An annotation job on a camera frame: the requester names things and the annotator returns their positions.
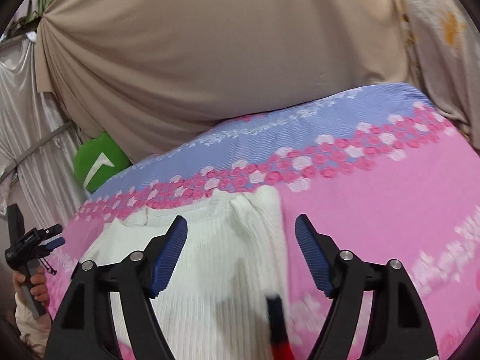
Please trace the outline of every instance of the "floral patterned fabric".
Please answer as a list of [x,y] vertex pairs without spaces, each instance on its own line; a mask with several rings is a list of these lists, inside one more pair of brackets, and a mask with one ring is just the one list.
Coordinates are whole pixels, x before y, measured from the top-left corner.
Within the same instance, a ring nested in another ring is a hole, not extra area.
[[[307,214],[319,232],[364,261],[398,258],[422,297],[441,359],[465,337],[480,310],[480,160],[417,89],[376,85],[262,115],[227,121],[164,156],[110,179],[65,228],[50,262],[55,314],[78,259],[105,222],[140,207],[178,207],[213,188],[275,186],[288,245],[285,302],[295,357],[307,359],[330,306],[295,239]],[[366,335],[364,297],[349,359]],[[125,358],[133,358],[123,346]]]
[[395,0],[417,86],[480,149],[480,33],[459,0]]

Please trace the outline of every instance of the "white sleeve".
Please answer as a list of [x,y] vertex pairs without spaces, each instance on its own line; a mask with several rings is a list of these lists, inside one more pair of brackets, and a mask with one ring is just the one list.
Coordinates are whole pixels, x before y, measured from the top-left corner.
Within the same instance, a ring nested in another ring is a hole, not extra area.
[[263,291],[282,297],[288,305],[287,242],[283,229],[281,199],[274,187],[261,186],[255,193],[238,194],[232,206],[239,223],[250,236]]
[[32,312],[20,302],[17,294],[15,294],[15,302],[17,304],[15,320],[18,330],[20,330],[20,339],[27,342],[36,354],[43,357],[52,328],[50,314],[44,314],[35,320]]

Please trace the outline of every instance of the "white knit fabric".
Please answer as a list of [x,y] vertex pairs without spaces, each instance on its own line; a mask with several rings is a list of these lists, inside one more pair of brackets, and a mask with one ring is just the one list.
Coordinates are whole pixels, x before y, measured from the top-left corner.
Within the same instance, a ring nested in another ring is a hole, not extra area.
[[[215,190],[177,209],[143,208],[107,225],[82,261],[117,263],[165,234],[176,215],[187,220],[187,241],[168,288],[152,301],[175,358],[271,359],[266,295],[279,294],[288,305],[286,242],[273,187]],[[118,339],[129,343],[119,295],[111,300]]]

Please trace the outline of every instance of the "pink blanket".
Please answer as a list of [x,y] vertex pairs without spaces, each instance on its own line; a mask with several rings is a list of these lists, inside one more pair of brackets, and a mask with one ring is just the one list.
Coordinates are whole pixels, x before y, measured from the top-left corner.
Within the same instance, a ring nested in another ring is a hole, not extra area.
[[[67,226],[66,244],[50,259],[60,270],[49,281],[52,314],[105,221],[143,205],[189,204],[212,188],[251,191],[261,184],[274,185],[283,201],[296,359],[308,357],[330,305],[295,239],[294,221],[303,213],[364,261],[402,261],[440,358],[453,353],[480,313],[480,160],[428,99],[405,84],[227,122],[110,180]],[[367,294],[349,359],[360,356],[370,306]]]

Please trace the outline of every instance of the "white curtain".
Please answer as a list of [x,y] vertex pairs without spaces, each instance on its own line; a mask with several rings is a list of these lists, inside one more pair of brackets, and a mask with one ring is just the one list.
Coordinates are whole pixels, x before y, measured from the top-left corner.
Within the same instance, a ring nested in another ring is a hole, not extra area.
[[[1,43],[0,175],[63,123],[55,101],[37,92],[34,44],[26,37]],[[67,224],[86,200],[73,174],[73,158],[80,144],[74,129],[68,128],[18,165],[20,185],[38,227]],[[10,182],[9,175],[0,185],[0,214],[6,209]]]

